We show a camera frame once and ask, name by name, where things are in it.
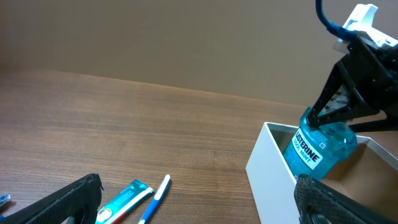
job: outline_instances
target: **wooden tabletop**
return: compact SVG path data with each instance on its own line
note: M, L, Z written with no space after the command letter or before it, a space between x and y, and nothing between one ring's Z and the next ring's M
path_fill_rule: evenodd
M101 207L132 180L170 192L152 223L259 223L245 171L265 121L305 106L48 70L0 75L0 193L10 215L89 173ZM396 133L376 134L382 145ZM150 200L124 223L137 223Z

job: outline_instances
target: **teal bottle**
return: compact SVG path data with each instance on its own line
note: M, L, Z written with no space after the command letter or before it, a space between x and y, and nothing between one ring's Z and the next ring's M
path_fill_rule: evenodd
M306 117L310 110L307 108L304 112L300 127L283 152L296 180L300 174L322 179L338 161L349 158L358 147L355 133L343 122L309 127Z

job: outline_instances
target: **wall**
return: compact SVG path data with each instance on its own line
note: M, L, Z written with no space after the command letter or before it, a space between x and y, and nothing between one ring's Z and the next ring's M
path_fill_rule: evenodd
M359 0L325 0L343 24ZM398 37L394 0L375 26ZM293 0L6 0L1 60L35 67L312 105L342 55Z

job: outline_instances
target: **black plastic part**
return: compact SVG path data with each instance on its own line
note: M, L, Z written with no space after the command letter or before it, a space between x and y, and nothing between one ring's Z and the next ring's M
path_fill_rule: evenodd
M357 38L348 46L350 53L333 67L319 99L307 116L310 127L347 121L383 110L387 120L355 124L354 132L390 131L398 129L398 49L375 49ZM319 115L332 96L343 86L348 104Z
M294 199L302 224L322 224L327 220L333 224L395 223L308 175L298 177Z
M6 217L0 224L58 224L68 217L73 217L74 223L95 223L101 189L100 176L89 174Z

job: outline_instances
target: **white box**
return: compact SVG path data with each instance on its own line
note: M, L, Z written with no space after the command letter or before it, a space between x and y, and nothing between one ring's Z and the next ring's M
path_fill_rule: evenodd
M294 179L282 151L298 127L264 123L252 151L248 173L261 223L300 223ZM371 210L398 222L398 160L369 137L322 180Z

